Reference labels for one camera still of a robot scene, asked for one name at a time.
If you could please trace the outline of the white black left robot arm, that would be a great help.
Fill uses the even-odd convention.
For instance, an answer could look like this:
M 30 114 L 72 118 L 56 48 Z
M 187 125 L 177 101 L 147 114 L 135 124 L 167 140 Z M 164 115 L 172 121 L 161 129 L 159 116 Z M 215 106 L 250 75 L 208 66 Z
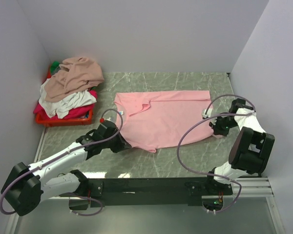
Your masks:
M 1 189 L 0 211 L 5 215 L 24 216 L 43 201 L 62 194 L 82 197 L 88 191 L 88 178 L 79 170 L 60 173 L 110 149 L 118 153 L 131 145 L 121 135 L 124 122 L 103 119 L 97 129 L 77 138 L 62 151 L 36 163 L 18 163 Z

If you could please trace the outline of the pink t shirt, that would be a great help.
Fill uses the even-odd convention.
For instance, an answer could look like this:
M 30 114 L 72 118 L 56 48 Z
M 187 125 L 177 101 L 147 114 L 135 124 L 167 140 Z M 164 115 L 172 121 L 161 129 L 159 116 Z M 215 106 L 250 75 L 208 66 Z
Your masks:
M 208 122 L 200 124 L 185 138 L 183 134 L 202 120 L 210 104 L 209 91 L 159 91 L 117 93 L 116 125 L 133 147 L 154 153 L 158 149 L 199 142 L 213 135 Z

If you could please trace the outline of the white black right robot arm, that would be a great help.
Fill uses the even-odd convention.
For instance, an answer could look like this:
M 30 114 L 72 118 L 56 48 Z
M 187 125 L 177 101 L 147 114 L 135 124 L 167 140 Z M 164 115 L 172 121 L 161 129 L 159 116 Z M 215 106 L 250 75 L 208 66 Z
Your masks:
M 267 133 L 259 124 L 253 106 L 248 106 L 243 98 L 231 102 L 231 107 L 226 116 L 221 113 L 209 123 L 216 137 L 226 137 L 231 128 L 238 127 L 239 135 L 229 153 L 229 159 L 223 165 L 210 171 L 210 174 L 221 175 L 207 176 L 205 190 L 209 195 L 222 195 L 229 192 L 229 179 L 241 176 L 261 174 L 264 172 L 275 137 Z

